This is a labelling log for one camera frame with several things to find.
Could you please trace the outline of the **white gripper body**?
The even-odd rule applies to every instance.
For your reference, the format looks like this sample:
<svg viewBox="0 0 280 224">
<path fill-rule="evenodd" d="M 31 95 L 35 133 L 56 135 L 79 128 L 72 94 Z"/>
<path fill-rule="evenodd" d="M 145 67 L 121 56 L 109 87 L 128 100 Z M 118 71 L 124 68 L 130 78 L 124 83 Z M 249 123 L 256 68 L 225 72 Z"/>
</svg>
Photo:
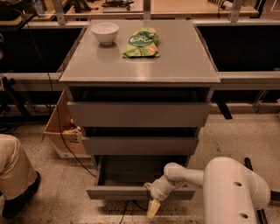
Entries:
<svg viewBox="0 0 280 224">
<path fill-rule="evenodd" d="M 156 179 L 152 182 L 148 189 L 150 191 L 150 196 L 154 200 L 164 201 L 169 194 L 176 189 L 176 183 L 169 180 L 166 176 Z"/>
</svg>

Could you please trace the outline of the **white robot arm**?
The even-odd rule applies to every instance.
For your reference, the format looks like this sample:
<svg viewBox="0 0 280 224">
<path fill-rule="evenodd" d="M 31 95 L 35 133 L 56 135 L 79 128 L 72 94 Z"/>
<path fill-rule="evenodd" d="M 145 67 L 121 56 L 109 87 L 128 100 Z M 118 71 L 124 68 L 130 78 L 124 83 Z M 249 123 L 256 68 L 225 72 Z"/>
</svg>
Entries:
<svg viewBox="0 0 280 224">
<path fill-rule="evenodd" d="M 145 185 L 151 195 L 147 217 L 186 183 L 203 189 L 205 224 L 257 224 L 256 211 L 270 203 L 270 187 L 260 175 L 230 157 L 216 157 L 203 171 L 167 164 L 161 178 Z"/>
</svg>

